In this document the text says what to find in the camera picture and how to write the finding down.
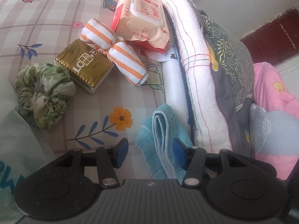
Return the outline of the light blue cloth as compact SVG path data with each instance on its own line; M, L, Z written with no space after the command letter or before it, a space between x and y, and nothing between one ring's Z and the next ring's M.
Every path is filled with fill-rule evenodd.
M177 179L181 183L186 174L173 153L175 138L188 148L193 145L172 108L162 104L142 123L135 141L156 180Z

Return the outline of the white blanket coloured stitching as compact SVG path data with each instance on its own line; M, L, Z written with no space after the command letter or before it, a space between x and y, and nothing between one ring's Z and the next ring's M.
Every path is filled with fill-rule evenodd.
M196 13L188 0L158 1L167 10L176 35L193 111L195 143L209 153L232 150L228 124L216 102L210 51Z

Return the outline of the green white plastic bag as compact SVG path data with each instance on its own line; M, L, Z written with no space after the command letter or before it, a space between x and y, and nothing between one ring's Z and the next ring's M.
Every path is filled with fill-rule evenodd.
M20 181L56 157L41 132L18 113L16 93L1 79L1 223L16 223L21 214L13 193Z

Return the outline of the pink patterned pillow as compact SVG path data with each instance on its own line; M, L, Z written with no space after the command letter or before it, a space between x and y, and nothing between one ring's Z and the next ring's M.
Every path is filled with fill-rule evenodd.
M256 160L271 164L286 180L298 161L298 101L267 62L255 63L249 109L250 139Z

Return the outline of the gold tissue pack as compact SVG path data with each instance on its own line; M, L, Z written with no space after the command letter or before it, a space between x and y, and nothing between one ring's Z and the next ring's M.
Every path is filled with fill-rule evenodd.
M70 71L70 77L93 94L112 71L114 64L94 48L76 39L54 59Z

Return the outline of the green floral scrunchie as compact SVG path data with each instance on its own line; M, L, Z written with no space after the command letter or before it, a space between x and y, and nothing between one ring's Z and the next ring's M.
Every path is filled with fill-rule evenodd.
M69 97L76 92L70 72L61 65L30 64L16 77L19 113L32 116L42 130L53 128L66 112Z

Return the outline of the grey leaf pattern quilt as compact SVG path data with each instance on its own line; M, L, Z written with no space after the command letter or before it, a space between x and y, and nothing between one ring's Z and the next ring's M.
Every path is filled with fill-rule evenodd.
M211 74L216 102L229 132L228 149L252 156L249 135L249 107L253 103L253 61L239 39L199 9L193 9L211 53Z

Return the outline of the orange striped rolled towel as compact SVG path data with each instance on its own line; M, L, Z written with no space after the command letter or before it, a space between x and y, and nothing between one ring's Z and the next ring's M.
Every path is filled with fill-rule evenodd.
M82 29L80 39L94 45L100 52L113 62L119 71L133 86L141 86L149 77L145 65L126 41L116 36L115 32L104 23L93 18Z

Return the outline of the red white wet wipes pack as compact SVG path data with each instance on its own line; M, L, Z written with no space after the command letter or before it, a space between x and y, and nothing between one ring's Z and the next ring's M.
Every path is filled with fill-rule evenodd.
M111 28L117 36L150 51L164 53L170 39L163 5L157 0L118 0Z

